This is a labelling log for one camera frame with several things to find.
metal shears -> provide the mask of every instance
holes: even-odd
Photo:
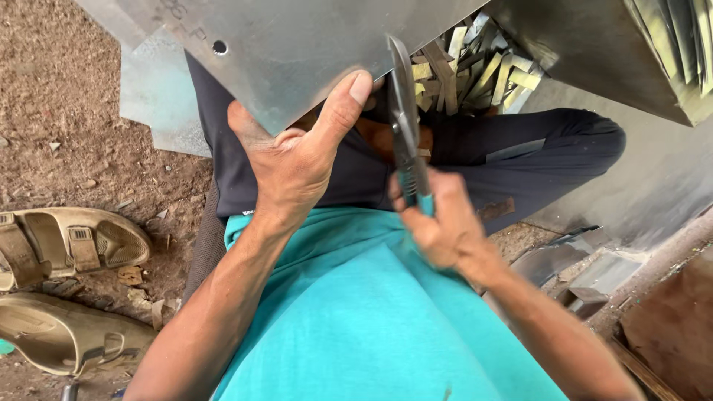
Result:
[[[419,156],[419,112],[416,108],[411,58],[404,44],[389,36],[394,70],[389,74],[389,123],[394,135],[394,160],[399,184],[408,206],[418,206],[433,216],[434,198],[426,162]]]

man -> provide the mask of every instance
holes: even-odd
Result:
[[[642,399],[600,340],[486,237],[603,174],[623,150],[616,124],[562,110],[434,126],[430,218],[405,208],[393,167],[352,128],[366,71],[337,85],[309,131],[273,138],[189,66],[229,250],[125,400]],[[516,212],[483,227],[471,201],[511,196]],[[488,288],[522,342],[471,285]]]

fingernail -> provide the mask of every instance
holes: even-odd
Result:
[[[371,85],[373,81],[371,76],[367,73],[360,73],[356,80],[352,84],[352,88],[349,89],[349,95],[354,98],[354,100],[360,105],[366,104],[366,100],[371,94]]]

teal shirt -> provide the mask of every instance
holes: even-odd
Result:
[[[233,216],[230,248],[250,221]],[[566,400],[397,214],[314,209],[265,286],[214,400]]]

beige sandal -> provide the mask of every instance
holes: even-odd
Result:
[[[129,220],[90,208],[0,213],[0,291],[49,278],[139,265],[148,236]]]
[[[156,336],[148,325],[49,295],[0,298],[0,338],[54,375],[136,366]]]

